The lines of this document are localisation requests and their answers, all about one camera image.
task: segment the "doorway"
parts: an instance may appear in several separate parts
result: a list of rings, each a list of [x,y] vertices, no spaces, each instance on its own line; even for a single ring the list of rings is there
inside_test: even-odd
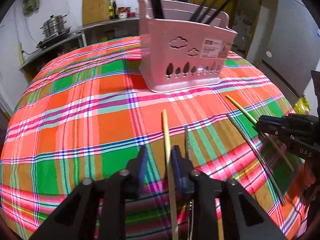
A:
[[[238,35],[231,50],[243,58],[247,57],[258,23],[262,0],[234,0],[230,13],[229,28]]]

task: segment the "utensil holder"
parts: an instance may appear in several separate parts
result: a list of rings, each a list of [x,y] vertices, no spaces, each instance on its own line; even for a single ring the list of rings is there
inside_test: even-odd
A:
[[[218,83],[237,35],[228,28],[228,14],[220,12],[210,25],[189,22],[198,5],[161,0],[165,19],[154,19],[150,0],[138,2],[139,69],[147,87],[166,93]]]

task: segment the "screw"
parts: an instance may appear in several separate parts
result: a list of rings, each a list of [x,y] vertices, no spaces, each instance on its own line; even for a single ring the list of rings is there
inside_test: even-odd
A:
[[[192,170],[192,171],[191,171],[191,174],[192,174],[193,176],[198,177],[198,176],[200,175],[200,171],[198,171],[198,170]]]
[[[130,172],[128,170],[121,170],[119,173],[121,176],[127,176]]]
[[[85,178],[83,181],[82,181],[82,184],[83,185],[90,185],[92,183],[92,179],[90,178]]]
[[[232,186],[234,186],[234,185],[237,183],[237,181],[236,181],[234,178],[228,179],[228,182],[229,182]]]

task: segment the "wooden stick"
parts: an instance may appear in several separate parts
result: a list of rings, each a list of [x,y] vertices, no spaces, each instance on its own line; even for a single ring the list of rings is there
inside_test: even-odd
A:
[[[239,105],[232,97],[230,97],[229,95],[226,95],[226,98],[228,98],[254,125],[257,123],[257,120],[255,120],[241,105]],[[271,138],[270,135],[268,135],[267,133],[262,133],[264,137],[266,137],[274,146],[274,148],[277,150],[277,152],[279,154],[281,154],[282,158],[285,160],[285,162],[287,163],[287,165],[289,166],[290,170],[293,172],[294,168],[292,166],[292,164],[290,163],[290,161],[288,160],[288,158],[285,156],[285,154],[283,153],[283,151],[279,148],[279,146],[277,145],[277,143]]]
[[[178,224],[177,224],[176,193],[175,193],[173,170],[172,170],[171,145],[170,145],[169,126],[168,126],[168,117],[167,117],[166,109],[164,109],[162,112],[162,125],[163,125],[163,133],[164,133],[165,161],[166,161],[166,167],[167,167],[168,186],[169,186],[172,240],[178,240],[179,237],[178,237]]]

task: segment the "colorful tablecloth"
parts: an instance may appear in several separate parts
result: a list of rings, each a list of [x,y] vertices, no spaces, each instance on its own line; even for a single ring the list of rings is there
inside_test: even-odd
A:
[[[219,84],[157,94],[147,89],[139,73],[140,59],[139,37],[129,37],[62,55],[36,76],[10,120],[1,155],[1,205],[10,228],[28,239],[85,177],[108,178],[146,145],[143,198],[126,205],[126,235],[170,238],[161,126],[161,112],[167,109],[171,144],[185,154],[187,124],[193,165],[212,178],[237,179],[291,239],[304,215],[302,161],[287,154],[295,168],[292,174],[225,98],[230,95],[255,118],[280,117],[291,111],[280,90],[248,61],[230,53]],[[281,207],[268,176],[226,113],[262,151],[286,206]],[[219,203],[217,210],[220,218]],[[185,231],[182,205],[178,223],[179,231]]]

